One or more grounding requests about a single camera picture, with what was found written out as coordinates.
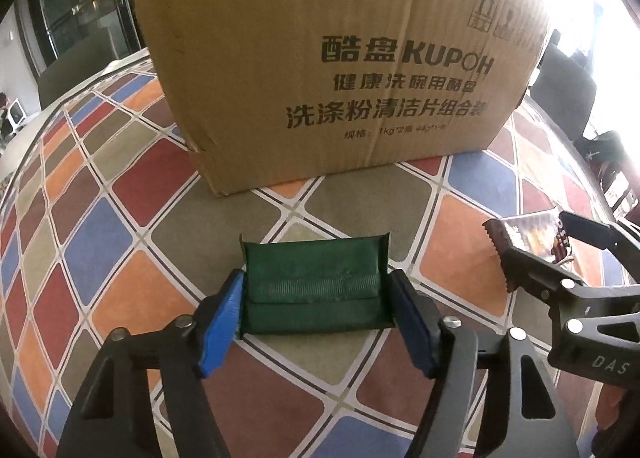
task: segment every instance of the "cardboard box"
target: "cardboard box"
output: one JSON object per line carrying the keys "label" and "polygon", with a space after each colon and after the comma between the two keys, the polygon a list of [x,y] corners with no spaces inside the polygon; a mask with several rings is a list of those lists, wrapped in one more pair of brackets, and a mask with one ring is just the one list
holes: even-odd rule
{"label": "cardboard box", "polygon": [[542,54],[541,0],[135,0],[217,194],[486,148]]}

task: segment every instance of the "green packet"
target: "green packet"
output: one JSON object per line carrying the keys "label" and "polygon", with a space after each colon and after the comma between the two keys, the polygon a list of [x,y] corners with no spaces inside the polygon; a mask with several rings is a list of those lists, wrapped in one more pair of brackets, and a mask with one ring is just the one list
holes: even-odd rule
{"label": "green packet", "polygon": [[241,334],[331,333],[394,325],[389,235],[253,244],[246,261]]}

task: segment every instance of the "silver screw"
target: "silver screw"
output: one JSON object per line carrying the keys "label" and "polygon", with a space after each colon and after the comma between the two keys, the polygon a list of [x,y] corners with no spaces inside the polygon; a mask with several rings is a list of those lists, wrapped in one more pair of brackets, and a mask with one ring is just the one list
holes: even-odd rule
{"label": "silver screw", "polygon": [[462,321],[458,319],[455,315],[446,315],[442,318],[442,322],[444,326],[447,328],[460,328],[462,326]]}
{"label": "silver screw", "polygon": [[566,322],[566,329],[571,333],[580,333],[582,331],[582,323],[579,319],[569,319]]}
{"label": "silver screw", "polygon": [[178,328],[187,328],[193,324],[193,317],[187,314],[179,315],[175,318],[175,325]]}
{"label": "silver screw", "polygon": [[113,330],[111,330],[111,333],[109,333],[109,339],[111,339],[112,341],[121,341],[128,335],[130,335],[130,333],[126,328],[114,328]]}
{"label": "silver screw", "polygon": [[523,341],[527,338],[527,333],[522,328],[518,328],[517,326],[514,326],[509,330],[509,335],[517,341]]}

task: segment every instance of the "gray chair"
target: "gray chair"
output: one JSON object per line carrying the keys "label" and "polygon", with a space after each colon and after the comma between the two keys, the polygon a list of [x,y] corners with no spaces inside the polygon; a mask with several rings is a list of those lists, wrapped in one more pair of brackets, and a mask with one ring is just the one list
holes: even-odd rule
{"label": "gray chair", "polygon": [[582,137],[591,115],[596,83],[577,62],[549,44],[531,98],[573,142]]}
{"label": "gray chair", "polygon": [[111,34],[99,28],[77,42],[41,73],[38,95],[42,109],[118,58]]}

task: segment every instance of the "table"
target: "table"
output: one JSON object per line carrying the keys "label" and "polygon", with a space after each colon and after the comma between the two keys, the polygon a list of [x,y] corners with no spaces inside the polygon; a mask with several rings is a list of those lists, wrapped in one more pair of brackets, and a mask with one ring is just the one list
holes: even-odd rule
{"label": "table", "polygon": [[[215,198],[190,164],[149,58],[91,83],[54,112],[0,211],[0,397],[53,458],[71,402],[111,329],[160,329],[242,265],[247,241],[391,232],[390,264],[442,313],[479,330],[523,327],[544,355],[550,323],[508,295],[481,224],[551,208],[607,215],[602,196],[526,98],[487,151],[416,160]],[[592,286],[628,282],[608,253],[575,243]],[[594,383],[549,368],[576,437]],[[157,372],[150,394],[175,456]],[[247,336],[204,382],[234,458],[401,457],[432,383],[396,330]],[[478,434],[484,372],[460,456]]]}

